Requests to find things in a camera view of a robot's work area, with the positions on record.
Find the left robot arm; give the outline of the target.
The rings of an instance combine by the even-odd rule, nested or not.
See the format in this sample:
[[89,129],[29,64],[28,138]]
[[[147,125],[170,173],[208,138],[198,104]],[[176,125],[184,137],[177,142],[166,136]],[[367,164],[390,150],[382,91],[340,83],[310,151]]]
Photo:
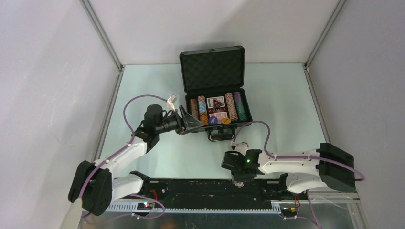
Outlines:
[[85,160],[78,165],[68,201],[79,203],[81,209],[95,216],[101,215],[111,202],[142,190],[146,179],[143,174],[130,172],[124,177],[118,175],[133,161],[147,154],[158,143],[160,134],[175,131],[185,135],[203,125],[183,106],[168,114],[164,114],[160,105],[148,106],[143,121],[131,134],[128,144],[104,159],[95,162]]

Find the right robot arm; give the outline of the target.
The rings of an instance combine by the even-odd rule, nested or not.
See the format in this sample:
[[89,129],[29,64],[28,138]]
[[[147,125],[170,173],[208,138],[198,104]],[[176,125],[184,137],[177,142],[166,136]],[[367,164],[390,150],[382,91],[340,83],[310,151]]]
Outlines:
[[221,167],[231,171],[234,183],[252,181],[257,175],[281,173],[286,190],[300,194],[309,189],[328,187],[339,192],[354,192],[354,157],[330,144],[282,154],[249,149],[247,143],[233,145],[224,154]]

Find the red playing card deck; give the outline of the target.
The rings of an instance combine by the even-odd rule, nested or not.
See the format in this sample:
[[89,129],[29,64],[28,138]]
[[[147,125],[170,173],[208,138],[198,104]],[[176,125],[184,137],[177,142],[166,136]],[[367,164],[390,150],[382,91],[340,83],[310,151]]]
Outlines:
[[211,114],[209,114],[209,117],[210,117],[210,116],[216,116],[216,117],[218,118],[218,124],[221,123],[221,120],[222,120],[223,118],[228,118],[227,112],[211,113]]

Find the yellow round button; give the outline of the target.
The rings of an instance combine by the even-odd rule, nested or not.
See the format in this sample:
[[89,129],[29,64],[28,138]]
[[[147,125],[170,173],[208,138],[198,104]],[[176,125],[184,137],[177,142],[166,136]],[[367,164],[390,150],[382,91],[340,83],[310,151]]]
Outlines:
[[223,118],[221,120],[221,123],[224,125],[230,124],[232,122],[232,120],[230,118]]

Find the blue small blind button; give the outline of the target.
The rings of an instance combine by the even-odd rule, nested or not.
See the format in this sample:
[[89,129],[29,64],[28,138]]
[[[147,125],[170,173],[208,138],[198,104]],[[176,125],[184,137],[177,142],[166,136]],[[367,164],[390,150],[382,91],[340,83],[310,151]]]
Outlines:
[[209,125],[216,125],[218,124],[218,118],[216,116],[210,116],[208,119]]

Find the blue playing card deck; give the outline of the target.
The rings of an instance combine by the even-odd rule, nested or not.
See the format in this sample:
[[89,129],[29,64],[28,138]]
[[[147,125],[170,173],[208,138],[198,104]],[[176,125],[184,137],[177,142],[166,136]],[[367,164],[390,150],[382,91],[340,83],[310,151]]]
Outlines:
[[226,106],[223,96],[207,98],[206,103],[209,109],[222,108]]

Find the poker chip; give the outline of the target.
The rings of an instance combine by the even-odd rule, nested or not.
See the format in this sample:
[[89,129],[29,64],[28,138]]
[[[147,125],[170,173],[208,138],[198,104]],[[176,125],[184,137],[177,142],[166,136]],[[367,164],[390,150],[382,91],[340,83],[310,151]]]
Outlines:
[[236,183],[235,183],[235,186],[236,186],[237,188],[242,188],[244,185],[245,185],[244,182],[236,182]]

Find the black triangular all-in marker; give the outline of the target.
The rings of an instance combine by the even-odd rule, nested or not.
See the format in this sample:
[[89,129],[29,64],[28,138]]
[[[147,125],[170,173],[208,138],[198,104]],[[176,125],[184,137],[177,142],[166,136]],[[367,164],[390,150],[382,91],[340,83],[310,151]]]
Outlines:
[[220,99],[215,99],[215,98],[213,98],[213,99],[211,100],[211,105],[212,105],[213,108],[219,108],[219,107],[223,107],[223,106],[224,106],[224,103],[223,103],[223,101],[220,100]]

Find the black poker set case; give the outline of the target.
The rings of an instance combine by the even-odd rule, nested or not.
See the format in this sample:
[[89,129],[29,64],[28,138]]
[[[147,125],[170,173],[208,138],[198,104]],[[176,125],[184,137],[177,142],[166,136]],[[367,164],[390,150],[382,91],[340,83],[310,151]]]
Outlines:
[[248,105],[246,93],[243,89],[245,82],[245,48],[231,46],[225,48],[212,48],[198,51],[184,51],[179,55],[183,87],[186,93],[186,107],[190,111],[190,100],[203,95],[205,101],[210,97],[223,96],[225,107],[209,109],[209,114],[227,112],[228,106],[225,94],[240,92],[246,111],[247,120],[232,121],[230,124],[222,123],[200,127],[197,132],[206,132],[211,142],[231,140],[236,135],[236,129],[253,120]]

